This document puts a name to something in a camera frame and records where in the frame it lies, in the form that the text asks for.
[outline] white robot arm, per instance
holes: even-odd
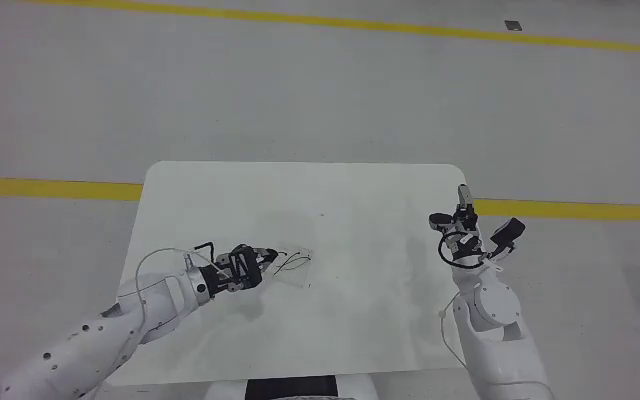
[[[453,308],[466,363],[458,360],[469,372],[482,400],[553,400],[518,296],[498,279],[496,274],[502,268],[494,263],[513,251],[513,241],[524,231],[524,224],[515,218],[509,220],[491,237],[496,249],[486,252],[468,187],[460,185],[458,195],[460,203],[453,215],[429,217],[431,228],[443,235],[438,252],[452,266],[453,280],[459,289],[459,294],[447,305]],[[444,244],[451,251],[451,260],[442,253]]]
[[[208,246],[213,259],[212,243],[196,249]],[[159,249],[147,257],[164,250],[180,251]],[[202,257],[195,252],[191,254]],[[79,323],[57,344],[6,377],[0,386],[0,398],[69,400],[97,390],[131,358],[138,345],[170,333],[184,317],[217,293],[257,286],[262,281],[262,272],[277,256],[275,250],[240,245],[219,255],[214,263],[198,268],[189,253],[185,253],[187,268],[175,275],[150,273],[125,282],[118,289],[113,307],[97,318]],[[169,291],[170,278],[178,281],[184,302],[181,310],[176,309]]]

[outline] cable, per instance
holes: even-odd
[[[300,261],[300,260],[304,260],[303,262],[301,262],[300,264],[296,265],[295,267],[292,268],[282,268],[285,265],[289,265],[291,263],[294,263],[296,261]],[[280,271],[293,271],[294,269],[298,269],[300,267],[302,267],[303,265],[305,265],[306,263],[308,263],[309,261],[311,261],[311,257],[298,257],[298,258],[294,258],[291,261],[287,261],[285,263],[283,263],[280,268],[273,274],[273,276],[276,276],[276,274]]]
[[[452,267],[457,267],[457,268],[462,268],[462,269],[476,269],[480,266],[483,265],[483,262],[480,261],[477,264],[474,265],[464,265],[464,264],[460,264],[454,261],[450,261],[447,260],[447,258],[444,256],[444,254],[442,254],[442,245],[444,244],[444,241],[447,240],[448,238],[450,238],[451,236],[454,235],[465,235],[464,232],[458,232],[458,231],[454,231],[454,232],[449,232],[449,233],[445,233],[444,235],[442,235],[442,238],[440,238],[440,243],[438,243],[438,255],[440,256],[440,258],[442,259],[442,261],[446,262],[447,264],[451,265]],[[471,252],[469,255],[470,256],[481,256],[483,255],[484,252],[482,251],[474,251]]]
[[[488,269],[485,268],[484,270],[482,270],[480,272],[480,274],[482,274],[484,271],[486,271]],[[534,385],[541,385],[544,386],[545,389],[547,389],[547,391],[549,392],[549,394],[551,395],[551,400],[555,400],[556,396],[553,394],[553,390],[551,390],[551,388],[549,387],[549,385],[547,385],[544,382],[540,382],[540,381],[513,381],[513,382],[505,382],[505,383],[499,383],[499,382],[490,382],[482,377],[479,377],[477,375],[474,375],[470,370],[469,367],[467,367],[467,364],[465,364],[464,361],[462,361],[462,359],[458,356],[458,354],[456,354],[455,351],[453,351],[453,349],[451,348],[451,346],[449,346],[449,343],[447,343],[447,339],[445,339],[444,337],[444,319],[447,316],[447,310],[449,309],[449,307],[451,307],[451,304],[453,304],[453,301],[456,299],[456,297],[458,297],[460,295],[460,292],[456,293],[455,296],[453,296],[451,298],[451,300],[449,301],[449,303],[447,303],[447,306],[444,308],[444,310],[440,311],[438,313],[438,316],[440,317],[440,335],[442,336],[442,342],[444,343],[444,345],[447,347],[447,349],[451,352],[451,354],[453,354],[453,356],[456,358],[456,360],[458,360],[458,362],[460,363],[460,365],[462,365],[464,367],[464,369],[467,370],[467,372],[469,373],[469,375],[475,379],[481,380],[484,383],[486,383],[487,385],[491,385],[491,386],[511,386],[511,385],[524,385],[524,384],[534,384]]]
[[[283,271],[293,271],[294,269],[298,269],[300,267],[302,267],[303,265],[305,265],[306,263],[308,263],[309,261],[311,261],[311,257],[298,257],[298,258],[294,258],[293,260],[289,261],[287,264],[291,264],[294,263],[296,261],[299,260],[304,260],[303,262],[301,262],[300,264],[296,265],[295,267],[291,267],[291,268],[283,268]]]
[[[142,299],[142,295],[140,294],[141,290],[140,290],[140,282],[138,280],[138,274],[140,273],[140,268],[142,267],[142,264],[144,264],[144,262],[151,257],[152,255],[156,254],[156,253],[160,253],[163,251],[174,251],[177,253],[187,253],[187,254],[191,254],[194,255],[196,257],[199,257],[201,259],[203,259],[204,261],[207,262],[207,265],[211,264],[213,265],[213,268],[215,268],[218,273],[226,276],[228,279],[231,279],[229,277],[229,275],[227,275],[224,271],[220,270],[220,268],[218,268],[218,266],[216,266],[213,263],[213,260],[207,260],[206,257],[204,257],[202,254],[196,252],[196,251],[191,251],[191,250],[184,250],[184,249],[179,249],[177,247],[163,247],[161,249],[156,249],[154,251],[152,251],[151,253],[147,254],[146,256],[142,257],[142,260],[140,260],[140,262],[138,263],[138,266],[136,267],[136,274],[135,274],[135,284],[136,284],[136,295],[138,296],[138,301],[140,302],[140,308],[142,309],[142,318],[140,320],[140,325],[138,326],[138,332],[136,337],[139,337],[142,333],[142,328],[144,327],[145,322],[147,322],[147,310],[145,308],[145,304],[146,302]],[[124,350],[124,348],[127,346],[127,343],[129,343],[129,341],[131,340],[131,337],[127,338],[127,340],[125,340],[125,342],[122,344],[122,347],[120,347],[120,350],[118,350],[118,355],[116,356],[115,360],[113,361],[113,363],[111,364],[111,366],[109,367],[109,371],[113,370],[114,366],[118,363],[118,361],[120,360],[120,356],[122,353],[122,350]],[[95,388],[95,392],[93,393],[93,397],[91,397],[91,400],[95,400],[96,396],[98,396],[98,392],[100,391],[100,388],[102,388],[102,385],[104,384],[105,379],[103,379],[100,384],[98,386],[96,386]]]
[[[277,274],[278,272],[280,272],[280,270],[282,269],[282,267],[284,267],[285,265],[287,265],[287,263],[289,262],[289,260],[291,260],[293,257],[297,256],[298,254],[300,254],[299,251],[296,251],[295,253],[293,253],[291,256],[289,256],[289,258],[287,258],[285,260],[285,262],[283,262],[282,264],[280,264],[280,267],[278,267],[278,270],[276,272],[273,273],[273,275],[275,276],[275,274]]]

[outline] white table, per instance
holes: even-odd
[[[312,249],[308,287],[265,279],[221,293],[175,332],[138,348],[114,385],[458,366],[438,310],[455,294],[433,212],[453,212],[451,165],[161,162],[144,184],[122,280],[160,247],[212,240]],[[157,255],[144,272],[184,268]],[[448,340],[459,351],[455,323]]]

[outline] concrete floor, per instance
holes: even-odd
[[[518,19],[525,33],[640,42],[640,6],[624,1],[189,4],[494,31]],[[20,3],[0,4],[0,37],[0,176],[142,182],[163,159],[446,162],[482,197],[640,195],[640,53]],[[0,375],[112,302],[136,207],[0,199]],[[525,223],[505,274],[556,397],[636,398],[639,223]],[[374,379],[385,400],[476,398],[462,369]]]

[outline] yellow floor line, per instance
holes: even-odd
[[[142,185],[139,183],[0,178],[0,197],[138,201],[141,194]]]
[[[0,178],[0,197],[138,201],[142,184]],[[477,199],[480,215],[588,220],[640,220],[640,205]]]
[[[327,26],[333,28],[373,30],[385,32],[407,33],[414,35],[448,36],[465,39],[494,40],[501,42],[537,44],[560,47],[581,47],[609,51],[640,52],[640,44],[610,42],[604,40],[577,39],[569,37],[554,37],[540,35],[526,35],[518,32],[486,32],[470,29],[457,29],[441,26],[423,26],[411,24],[397,24],[380,21],[365,21],[345,18],[314,17],[308,15],[292,15],[271,12],[256,12],[244,10],[225,10],[217,8],[184,6],[177,4],[154,4],[122,0],[22,0],[25,3],[68,5],[80,7],[103,8],[110,10],[126,10],[149,12],[158,14],[189,15],[194,17],[235,19],[246,21],[279,22],[287,24],[302,24]]]

